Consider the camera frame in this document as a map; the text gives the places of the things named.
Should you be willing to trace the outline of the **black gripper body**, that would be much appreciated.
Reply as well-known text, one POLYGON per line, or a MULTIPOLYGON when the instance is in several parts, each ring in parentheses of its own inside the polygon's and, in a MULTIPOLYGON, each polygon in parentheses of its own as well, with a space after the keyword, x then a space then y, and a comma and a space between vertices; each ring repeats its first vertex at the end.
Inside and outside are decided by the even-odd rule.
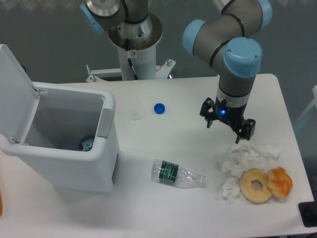
POLYGON ((246 97, 217 95, 213 108, 213 120, 219 120, 233 130, 241 130, 244 123, 245 108, 246 97))

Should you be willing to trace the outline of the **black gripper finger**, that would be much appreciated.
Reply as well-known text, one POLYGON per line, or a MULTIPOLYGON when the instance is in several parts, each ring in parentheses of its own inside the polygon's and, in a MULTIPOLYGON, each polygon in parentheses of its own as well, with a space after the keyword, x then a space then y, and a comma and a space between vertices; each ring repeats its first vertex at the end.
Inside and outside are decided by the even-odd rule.
POLYGON ((238 144, 240 140, 250 140, 254 134, 256 121, 254 119, 242 119, 238 124, 231 126, 232 130, 236 133, 236 141, 238 144))
POLYGON ((214 107, 215 103, 211 98, 206 98, 201 106, 200 116, 205 118, 207 128, 210 128, 213 121, 217 120, 217 114, 213 111, 214 107))

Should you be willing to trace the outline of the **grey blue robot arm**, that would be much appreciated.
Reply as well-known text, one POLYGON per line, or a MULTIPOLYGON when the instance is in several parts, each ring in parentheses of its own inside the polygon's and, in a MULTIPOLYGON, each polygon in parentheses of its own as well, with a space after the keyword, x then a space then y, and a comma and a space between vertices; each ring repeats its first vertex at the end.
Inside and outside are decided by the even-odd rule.
MULTIPOLYGON (((182 36, 186 51, 218 73, 216 99, 206 99, 200 115, 208 125, 218 120, 249 140, 256 122, 244 111, 261 67, 262 48, 251 36, 272 18, 267 0, 216 0, 221 18, 214 23, 197 19, 182 36)), ((86 0, 80 10, 90 28, 107 32, 117 47, 123 80, 156 79, 156 46, 162 37, 160 20, 146 0, 86 0)))

